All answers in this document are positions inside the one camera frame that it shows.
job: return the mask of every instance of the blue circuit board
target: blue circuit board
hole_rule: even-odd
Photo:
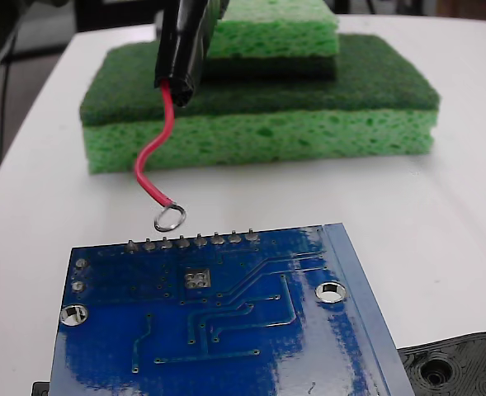
[[[340,224],[72,250],[50,396],[413,392]]]

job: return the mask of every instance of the green sponge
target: green sponge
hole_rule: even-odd
[[[147,169],[426,153],[435,90],[382,39],[340,41],[336,82],[205,82]],[[85,97],[90,172],[129,171],[163,127],[150,45],[111,51]]]
[[[234,0],[215,29],[203,79],[334,77],[336,30],[323,0]]]

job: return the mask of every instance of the white surface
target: white surface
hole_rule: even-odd
[[[381,35],[442,95],[432,154],[155,172],[188,210],[178,233],[343,222],[397,347],[486,331],[486,22],[350,16],[342,31]],[[50,377],[71,247],[159,238],[131,175],[88,176],[78,117],[106,51],[152,34],[76,36],[2,165],[2,396]]]

